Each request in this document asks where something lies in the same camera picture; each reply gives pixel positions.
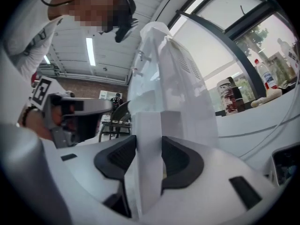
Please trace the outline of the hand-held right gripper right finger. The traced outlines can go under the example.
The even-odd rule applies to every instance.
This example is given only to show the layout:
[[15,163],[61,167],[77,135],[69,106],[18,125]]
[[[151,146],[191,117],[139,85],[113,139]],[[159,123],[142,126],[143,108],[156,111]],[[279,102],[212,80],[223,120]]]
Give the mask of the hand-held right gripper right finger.
[[162,138],[167,177],[152,225],[253,225],[280,195],[263,174],[222,150]]

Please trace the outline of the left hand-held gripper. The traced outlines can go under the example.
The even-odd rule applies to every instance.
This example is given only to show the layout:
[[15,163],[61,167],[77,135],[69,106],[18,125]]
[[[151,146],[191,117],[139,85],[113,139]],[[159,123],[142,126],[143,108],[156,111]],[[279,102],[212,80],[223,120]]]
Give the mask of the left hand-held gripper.
[[[35,87],[31,104],[42,112],[44,125],[50,131],[56,147],[73,147],[77,141],[86,141],[96,136],[104,113],[112,110],[112,102],[104,99],[73,98],[55,80],[42,76]],[[61,126],[52,119],[52,107],[61,102]]]

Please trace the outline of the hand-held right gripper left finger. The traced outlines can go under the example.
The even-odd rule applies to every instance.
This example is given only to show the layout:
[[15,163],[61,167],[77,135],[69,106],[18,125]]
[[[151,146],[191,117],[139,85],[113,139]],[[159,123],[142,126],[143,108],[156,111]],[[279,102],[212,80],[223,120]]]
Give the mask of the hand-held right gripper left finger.
[[125,190],[136,136],[57,149],[43,140],[52,178],[73,225],[136,225]]

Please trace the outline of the person's left hand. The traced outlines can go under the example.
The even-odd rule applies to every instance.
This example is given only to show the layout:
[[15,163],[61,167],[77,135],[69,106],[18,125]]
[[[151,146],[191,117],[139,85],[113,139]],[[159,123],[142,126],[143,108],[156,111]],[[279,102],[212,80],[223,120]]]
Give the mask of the person's left hand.
[[[46,127],[45,118],[42,115],[40,115],[40,117],[41,117],[41,122],[40,122],[40,125],[38,128],[37,134],[39,137],[41,137],[43,139],[52,141],[53,138],[52,138],[50,130]],[[59,126],[61,124],[61,121],[62,121],[61,106],[53,106],[52,107],[51,119],[55,125]]]

